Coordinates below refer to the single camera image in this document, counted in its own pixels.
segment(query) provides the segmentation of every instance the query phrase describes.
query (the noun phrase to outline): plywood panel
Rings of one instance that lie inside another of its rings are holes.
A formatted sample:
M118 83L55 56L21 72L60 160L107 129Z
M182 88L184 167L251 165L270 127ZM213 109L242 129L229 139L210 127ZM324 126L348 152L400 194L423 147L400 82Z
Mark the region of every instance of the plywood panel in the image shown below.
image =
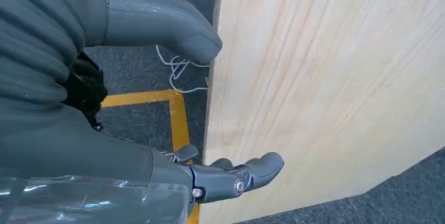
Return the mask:
M233 223L361 194L445 145L445 0L221 0L205 163L285 160Z

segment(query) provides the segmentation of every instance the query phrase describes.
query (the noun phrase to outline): white wire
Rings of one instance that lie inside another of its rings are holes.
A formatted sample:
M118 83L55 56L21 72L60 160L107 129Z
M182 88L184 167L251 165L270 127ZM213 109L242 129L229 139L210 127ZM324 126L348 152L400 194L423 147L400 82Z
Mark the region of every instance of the white wire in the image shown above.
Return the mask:
M187 94L187 93L195 92L197 90L207 90L207 88L194 88L194 89L190 89L190 90L180 90L179 88L177 88L173 84L173 80L178 79L189 64L192 64L193 66L199 67L199 68L208 68L210 65L200 65L200 64L196 64L196 63L194 63L192 61L186 60L186 59L183 59L180 62L174 63L174 60L176 60L176 59L178 59L180 57L179 55L173 57L170 60L170 62L166 62L164 60L164 58L162 57L161 52L159 51L159 46L158 45L156 45L156 52L157 52L157 55L159 56L159 58L161 59L162 63L171 67L172 74L170 75L169 80L170 80L170 85L172 86L172 88L174 90L176 90L176 92L179 92L179 93L182 93L182 94Z

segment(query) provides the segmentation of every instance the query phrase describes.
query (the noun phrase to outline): robotic hand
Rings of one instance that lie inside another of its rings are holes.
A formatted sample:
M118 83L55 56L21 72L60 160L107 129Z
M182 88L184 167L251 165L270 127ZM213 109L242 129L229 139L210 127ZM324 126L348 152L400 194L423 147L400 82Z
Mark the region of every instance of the robotic hand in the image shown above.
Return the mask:
M184 0L0 0L0 223L180 223L194 202L239 197L283 167L233 167L93 130L58 83L84 47L163 45L208 63L222 42Z
M198 154L193 145L182 147L177 152L162 151L170 161L185 164ZM254 158L243 165L233 166L226 158L213 162L210 166L185 165L193 178L192 196L198 203L208 203L231 199L243 193L270 183L283 168L284 161L275 152L261 158Z

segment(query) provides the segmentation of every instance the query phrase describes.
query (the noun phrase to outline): yellow floor marking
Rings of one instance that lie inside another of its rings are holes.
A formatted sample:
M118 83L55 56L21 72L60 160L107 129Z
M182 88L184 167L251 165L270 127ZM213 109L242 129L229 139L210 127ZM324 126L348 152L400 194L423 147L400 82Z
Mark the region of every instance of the yellow floor marking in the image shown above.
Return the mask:
M188 136L187 117L185 103L182 94L168 89L160 91L128 93L109 95L102 102L102 108L141 104L150 102L168 101L170 107L170 124L172 127L172 146L177 151L181 147L190 144ZM192 213L187 219L187 224L198 224L199 205L195 204Z

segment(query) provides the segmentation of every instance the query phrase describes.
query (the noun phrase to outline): plastic wrap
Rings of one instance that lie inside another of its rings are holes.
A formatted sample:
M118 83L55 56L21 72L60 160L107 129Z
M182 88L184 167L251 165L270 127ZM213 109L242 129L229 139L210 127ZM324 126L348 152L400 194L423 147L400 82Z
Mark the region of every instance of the plastic wrap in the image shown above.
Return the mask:
M0 223L182 224L187 205L188 188L183 185L0 175Z

